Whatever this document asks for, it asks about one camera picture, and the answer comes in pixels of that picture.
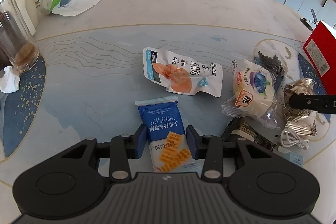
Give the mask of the blue soda biscuit packet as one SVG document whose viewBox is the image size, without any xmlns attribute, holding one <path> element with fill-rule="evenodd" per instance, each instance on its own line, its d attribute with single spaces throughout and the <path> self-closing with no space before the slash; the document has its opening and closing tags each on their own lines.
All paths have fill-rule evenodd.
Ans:
<svg viewBox="0 0 336 224">
<path fill-rule="evenodd" d="M 137 101 L 135 105 L 142 123 L 148 129 L 147 139 L 154 172 L 200 173 L 201 167 L 187 145 L 178 97 Z"/>
</svg>

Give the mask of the crumpled white tissue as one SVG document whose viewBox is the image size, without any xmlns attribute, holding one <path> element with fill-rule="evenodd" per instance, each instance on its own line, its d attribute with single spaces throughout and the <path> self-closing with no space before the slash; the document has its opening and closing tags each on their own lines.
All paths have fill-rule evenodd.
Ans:
<svg viewBox="0 0 336 224">
<path fill-rule="evenodd" d="M 5 67 L 3 69 L 4 74 L 0 80 L 0 90 L 5 94 L 17 92 L 19 90 L 19 83 L 21 78 L 19 77 L 19 72 L 11 67 Z"/>
</svg>

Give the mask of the blueberry bread packet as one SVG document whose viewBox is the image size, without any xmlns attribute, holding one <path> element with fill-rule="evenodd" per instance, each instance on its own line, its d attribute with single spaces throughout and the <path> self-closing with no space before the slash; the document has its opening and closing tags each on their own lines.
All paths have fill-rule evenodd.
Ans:
<svg viewBox="0 0 336 224">
<path fill-rule="evenodd" d="M 277 100 L 268 70 L 242 55 L 232 60 L 233 97 L 222 104 L 222 113 L 231 118 L 251 118 L 267 128 L 278 128 Z"/>
</svg>

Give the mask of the silver foil snack bag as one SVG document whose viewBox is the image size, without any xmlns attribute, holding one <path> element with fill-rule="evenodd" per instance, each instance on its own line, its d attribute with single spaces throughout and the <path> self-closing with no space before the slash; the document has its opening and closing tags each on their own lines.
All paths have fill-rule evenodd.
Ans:
<svg viewBox="0 0 336 224">
<path fill-rule="evenodd" d="M 311 137 L 317 135 L 315 118 L 317 112 L 308 109 L 302 96 L 314 95 L 314 80 L 303 78 L 284 87 L 284 120 L 285 130 L 292 130 L 298 135 Z"/>
</svg>

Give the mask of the bag of black pieces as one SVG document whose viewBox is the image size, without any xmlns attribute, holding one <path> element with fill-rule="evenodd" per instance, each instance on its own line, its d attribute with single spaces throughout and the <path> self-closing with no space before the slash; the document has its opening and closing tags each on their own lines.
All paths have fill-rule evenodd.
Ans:
<svg viewBox="0 0 336 224">
<path fill-rule="evenodd" d="M 256 64 L 265 68 L 272 76 L 274 82 L 281 83 L 288 71 L 286 62 L 278 50 L 255 48 L 253 59 Z"/>
</svg>

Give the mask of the tissue pack with paper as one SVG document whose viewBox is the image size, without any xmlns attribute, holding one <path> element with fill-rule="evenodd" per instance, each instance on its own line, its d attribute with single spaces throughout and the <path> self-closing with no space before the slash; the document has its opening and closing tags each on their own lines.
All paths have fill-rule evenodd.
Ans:
<svg viewBox="0 0 336 224">
<path fill-rule="evenodd" d="M 42 0 L 38 11 L 44 15 L 77 16 L 102 0 Z"/>
</svg>

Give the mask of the white chicken sausage packet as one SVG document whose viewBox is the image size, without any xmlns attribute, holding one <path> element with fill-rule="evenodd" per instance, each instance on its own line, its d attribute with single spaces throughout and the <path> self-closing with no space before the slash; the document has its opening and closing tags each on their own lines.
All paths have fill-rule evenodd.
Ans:
<svg viewBox="0 0 336 224">
<path fill-rule="evenodd" d="M 222 96 L 223 68 L 217 63 L 202 64 L 172 51 L 147 47 L 143 49 L 143 74 L 171 93 Z"/>
</svg>

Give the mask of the clear glass jar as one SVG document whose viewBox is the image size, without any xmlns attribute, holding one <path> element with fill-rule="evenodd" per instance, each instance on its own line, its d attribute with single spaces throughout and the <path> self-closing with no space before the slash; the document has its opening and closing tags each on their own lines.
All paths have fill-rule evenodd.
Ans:
<svg viewBox="0 0 336 224">
<path fill-rule="evenodd" d="M 15 0 L 1 0 L 1 50 L 19 72 L 30 70 L 39 58 L 39 49 Z"/>
</svg>

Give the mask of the grey phone stand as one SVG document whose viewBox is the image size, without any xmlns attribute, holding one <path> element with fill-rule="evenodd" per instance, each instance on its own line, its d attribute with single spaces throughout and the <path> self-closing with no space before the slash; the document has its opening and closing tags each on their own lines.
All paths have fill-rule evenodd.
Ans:
<svg viewBox="0 0 336 224">
<path fill-rule="evenodd" d="M 315 14 L 315 11 L 313 9 L 310 9 L 310 12 L 311 12 L 311 15 L 313 17 L 312 20 L 310 19 L 306 19 L 306 18 L 300 18 L 300 22 L 308 29 L 310 30 L 311 32 L 314 31 L 314 28 L 313 26 L 317 26 L 318 24 L 318 19 L 316 17 L 316 14 Z"/>
</svg>

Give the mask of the small light blue box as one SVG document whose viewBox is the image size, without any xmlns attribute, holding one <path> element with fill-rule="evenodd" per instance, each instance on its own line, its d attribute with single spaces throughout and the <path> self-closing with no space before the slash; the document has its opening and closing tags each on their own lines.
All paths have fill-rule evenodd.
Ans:
<svg viewBox="0 0 336 224">
<path fill-rule="evenodd" d="M 302 167 L 303 166 L 303 156 L 300 154 L 297 154 L 295 152 L 290 151 L 287 148 L 284 148 L 280 145 L 274 147 L 272 150 L 273 153 L 275 153 L 278 156 L 281 156 L 282 158 L 286 159 L 287 161 Z"/>
</svg>

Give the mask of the black snack packet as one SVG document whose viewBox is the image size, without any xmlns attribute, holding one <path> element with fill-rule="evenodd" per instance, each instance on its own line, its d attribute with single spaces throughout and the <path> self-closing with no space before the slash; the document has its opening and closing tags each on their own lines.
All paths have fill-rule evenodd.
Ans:
<svg viewBox="0 0 336 224">
<path fill-rule="evenodd" d="M 233 118 L 221 135 L 223 141 L 233 141 L 238 138 L 248 139 L 270 151 L 276 147 L 276 144 L 255 131 L 244 118 Z"/>
</svg>

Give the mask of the red cardboard shoe box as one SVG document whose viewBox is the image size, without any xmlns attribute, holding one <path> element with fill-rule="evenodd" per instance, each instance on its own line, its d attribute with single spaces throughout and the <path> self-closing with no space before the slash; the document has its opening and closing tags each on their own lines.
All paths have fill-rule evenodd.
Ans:
<svg viewBox="0 0 336 224">
<path fill-rule="evenodd" d="M 311 33 L 303 50 L 317 71 L 328 95 L 336 94 L 335 29 L 320 21 Z"/>
</svg>

